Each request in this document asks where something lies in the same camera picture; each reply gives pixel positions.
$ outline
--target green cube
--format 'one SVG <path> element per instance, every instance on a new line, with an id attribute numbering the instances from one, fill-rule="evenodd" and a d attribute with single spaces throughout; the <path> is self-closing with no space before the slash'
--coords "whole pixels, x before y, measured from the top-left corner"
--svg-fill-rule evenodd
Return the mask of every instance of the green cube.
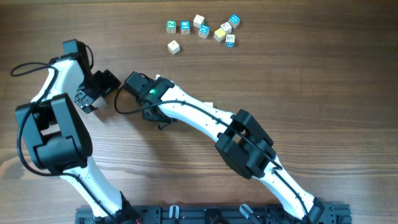
<path id="1" fill-rule="evenodd" d="M 175 34 L 177 23 L 175 21 L 167 21 L 166 28 L 169 34 Z"/>

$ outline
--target yellow cube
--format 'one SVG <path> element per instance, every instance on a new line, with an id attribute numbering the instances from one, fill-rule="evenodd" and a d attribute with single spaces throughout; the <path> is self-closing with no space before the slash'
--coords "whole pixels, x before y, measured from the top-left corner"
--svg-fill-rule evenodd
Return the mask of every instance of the yellow cube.
<path id="1" fill-rule="evenodd" d="M 219 28 L 214 32 L 214 38 L 217 40 L 217 42 L 221 42 L 222 40 L 224 40 L 225 36 L 226 32 L 222 28 Z"/>

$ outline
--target cable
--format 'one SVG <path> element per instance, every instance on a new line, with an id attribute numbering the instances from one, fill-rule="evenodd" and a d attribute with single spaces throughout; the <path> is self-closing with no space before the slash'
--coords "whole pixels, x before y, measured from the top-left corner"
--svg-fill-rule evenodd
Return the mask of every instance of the cable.
<path id="1" fill-rule="evenodd" d="M 94 55 L 93 55 L 93 52 L 91 51 L 91 48 L 88 45 L 86 45 L 86 47 L 88 48 L 88 50 L 90 51 L 90 54 L 91 54 L 91 65 L 90 65 L 90 70 L 91 70 L 94 67 Z"/>
<path id="2" fill-rule="evenodd" d="M 34 68 L 34 69 L 29 70 L 29 71 L 27 71 L 27 72 L 22 72 L 22 73 L 14 74 L 14 72 L 15 72 L 18 68 L 21 68 L 21 67 L 26 66 L 26 65 L 43 65 L 43 66 Z M 24 154 L 22 153 L 22 147 L 21 147 L 21 144 L 22 144 L 22 143 L 21 143 L 21 142 L 22 142 L 22 133 L 24 132 L 24 127 L 25 127 L 26 121 L 27 121 L 29 115 L 32 113 L 32 111 L 36 109 L 36 107 L 39 105 L 39 103 L 40 103 L 40 102 L 48 95 L 48 93 L 50 92 L 51 88 L 53 87 L 53 85 L 54 85 L 54 83 L 55 83 L 55 81 L 56 81 L 56 79 L 57 79 L 57 77 L 58 77 L 58 69 L 56 69 L 55 67 L 53 67 L 53 66 L 51 66 L 51 65 L 49 65 L 49 64 L 47 64 L 47 63 L 42 63 L 42 62 L 28 62 L 28 63 L 23 63 L 23 64 L 20 64 L 20 65 L 16 66 L 15 68 L 13 68 L 13 69 L 11 70 L 11 73 L 10 73 L 10 75 L 11 75 L 12 77 L 19 77 L 19 76 L 27 75 L 27 74 L 29 74 L 29 73 L 36 72 L 36 71 L 39 71 L 39 70 L 42 70 L 42 69 L 45 69 L 45 68 L 51 68 L 51 69 L 53 69 L 53 70 L 54 70 L 54 76 L 53 76 L 53 78 L 51 79 L 51 81 L 50 81 L 48 87 L 44 90 L 43 95 L 42 95 L 36 102 L 34 102 L 34 103 L 31 104 L 30 108 L 27 110 L 25 116 L 23 117 L 23 119 L 22 119 L 22 121 L 21 121 L 21 124 L 20 124 L 20 126 L 19 126 L 19 130 L 18 130 L 18 135 L 17 135 L 17 152 L 18 152 L 19 159 L 21 160 L 22 165 L 24 165 L 24 167 L 25 167 L 27 170 L 31 171 L 32 173 L 34 173 L 34 174 L 36 174 L 36 175 L 39 175 L 39 176 L 42 176 L 42 177 L 55 177 L 55 176 L 61 176 L 61 175 L 73 177 L 73 178 L 76 179 L 76 181 L 79 182 L 79 184 L 87 191 L 88 195 L 94 200 L 94 202 L 95 202 L 107 215 L 109 215 L 109 217 L 111 217 L 112 220 L 114 220 L 114 221 L 117 223 L 117 222 L 118 222 L 117 219 L 116 219 L 116 218 L 115 218 L 115 217 L 114 217 L 102 204 L 101 204 L 101 201 L 99 201 L 99 200 L 93 195 L 93 193 L 89 190 L 89 188 L 85 185 L 85 183 L 80 179 L 80 176 L 77 176 L 77 175 L 75 175 L 75 174 L 69 174 L 69 173 L 63 173 L 63 174 L 60 174 L 60 175 L 55 175 L 55 174 L 49 174 L 49 173 L 39 172 L 39 171 L 33 169 L 30 165 L 28 165 L 28 163 L 27 163 L 26 160 L 25 160 Z"/>
<path id="3" fill-rule="evenodd" d="M 218 123 L 222 124 L 223 126 L 227 127 L 228 130 L 231 130 L 233 133 L 237 134 L 238 136 L 240 136 L 244 141 L 248 142 L 253 148 L 255 148 L 258 152 L 260 152 L 262 155 L 264 155 L 269 162 L 271 162 L 273 165 L 275 165 L 274 168 L 272 168 L 272 172 L 278 176 L 278 178 L 293 192 L 293 194 L 297 197 L 297 199 L 300 201 L 301 206 L 304 209 L 305 215 L 307 216 L 307 223 L 309 223 L 309 217 L 308 217 L 308 211 L 307 208 L 304 204 L 304 202 L 302 201 L 300 195 L 293 189 L 293 187 L 286 182 L 285 179 L 283 179 L 283 177 L 277 172 L 277 170 L 283 170 L 283 167 L 278 164 L 275 160 L 273 160 L 272 158 L 270 158 L 267 154 L 265 154 L 264 152 L 261 151 L 260 148 L 258 148 L 256 145 L 254 145 L 250 140 L 248 140 L 242 133 L 240 133 L 239 131 L 235 130 L 234 128 L 232 128 L 230 125 L 228 125 L 227 123 L 225 123 L 224 121 L 222 121 L 220 118 L 217 118 L 216 116 L 212 115 L 211 113 L 205 111 L 204 109 L 193 105 L 191 103 L 187 103 L 186 101 L 180 101 L 180 100 L 167 100 L 167 101 L 161 101 L 158 103 L 154 103 L 152 105 L 149 106 L 145 106 L 142 107 L 138 110 L 134 110 L 134 111 L 119 111 L 118 106 L 117 106 L 117 101 L 118 101 L 118 96 L 121 92 L 121 90 L 124 88 L 124 85 L 118 90 L 118 92 L 116 93 L 115 97 L 114 97 L 114 109 L 116 110 L 116 112 L 118 112 L 119 114 L 134 114 L 134 113 L 138 113 L 144 110 L 147 110 L 149 108 L 153 108 L 155 106 L 159 106 L 162 104 L 166 104 L 166 103 L 181 103 L 182 105 L 187 105 L 187 106 L 191 106 L 192 108 L 195 108 L 196 110 L 206 114 L 207 116 L 211 117 L 213 120 L 216 120 Z"/>

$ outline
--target tabletop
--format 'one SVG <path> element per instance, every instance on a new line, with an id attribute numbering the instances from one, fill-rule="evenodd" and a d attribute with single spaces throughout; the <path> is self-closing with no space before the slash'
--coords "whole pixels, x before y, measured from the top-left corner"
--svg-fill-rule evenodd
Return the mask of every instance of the tabletop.
<path id="1" fill-rule="evenodd" d="M 160 74 L 216 108 L 250 112 L 307 192 L 350 204 L 353 223 L 397 222 L 393 1 L 2 2 L 0 223 L 72 223 L 75 209 L 87 205 L 68 182 L 29 173 L 16 152 L 15 108 L 39 92 L 47 74 L 9 72 L 62 55 L 71 39 L 91 47 L 93 71 L 108 69 L 121 82 L 133 71 Z M 189 35 L 166 32 L 167 20 L 192 22 L 196 14 L 210 27 L 207 39 L 195 27 Z M 235 48 L 227 48 L 213 36 L 232 14 L 241 22 Z M 176 55 L 167 49 L 173 40 L 181 46 Z M 260 182 L 229 169 L 203 133 L 183 122 L 159 131 L 140 114 L 117 114 L 114 96 L 98 99 L 90 114 L 78 112 L 96 163 L 133 205 L 278 203 Z M 138 108 L 125 92 L 118 104 Z"/>

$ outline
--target small cube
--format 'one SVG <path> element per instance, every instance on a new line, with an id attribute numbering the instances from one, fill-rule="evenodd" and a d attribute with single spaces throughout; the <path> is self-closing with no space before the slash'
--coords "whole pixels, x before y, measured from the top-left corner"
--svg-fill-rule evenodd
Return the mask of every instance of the small cube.
<path id="1" fill-rule="evenodd" d="M 175 21 L 167 21 L 166 29 L 169 34 L 175 34 L 177 23 Z"/>
<path id="2" fill-rule="evenodd" d="M 217 40 L 217 42 L 221 42 L 225 39 L 225 31 L 222 28 L 219 28 L 214 32 L 214 38 Z"/>
<path id="3" fill-rule="evenodd" d="M 181 34 L 189 34 L 191 25 L 189 21 L 181 21 Z"/>
<path id="4" fill-rule="evenodd" d="M 195 16 L 193 19 L 193 26 L 200 28 L 205 23 L 205 18 L 201 15 Z"/>
<path id="5" fill-rule="evenodd" d="M 231 18 L 229 18 L 228 22 L 235 29 L 239 25 L 239 23 L 241 22 L 241 18 L 239 18 L 239 16 L 233 14 L 231 16 Z"/>
<path id="6" fill-rule="evenodd" d="M 226 35 L 225 47 L 235 47 L 235 35 L 233 34 Z"/>
<path id="7" fill-rule="evenodd" d="M 198 31 L 199 37 L 202 37 L 204 39 L 207 38 L 207 36 L 210 33 L 210 28 L 208 26 L 202 25 Z"/>
<path id="8" fill-rule="evenodd" d="M 169 51 L 170 51 L 172 54 L 175 54 L 175 53 L 177 53 L 178 51 L 180 51 L 180 46 L 179 46 L 179 44 L 177 43 L 177 41 L 175 41 L 175 40 L 173 40 L 173 41 L 171 41 L 169 44 L 167 44 L 167 48 L 169 49 Z"/>
<path id="9" fill-rule="evenodd" d="M 232 27 L 228 22 L 225 22 L 223 25 L 221 25 L 221 28 L 227 33 L 230 34 L 232 32 Z"/>

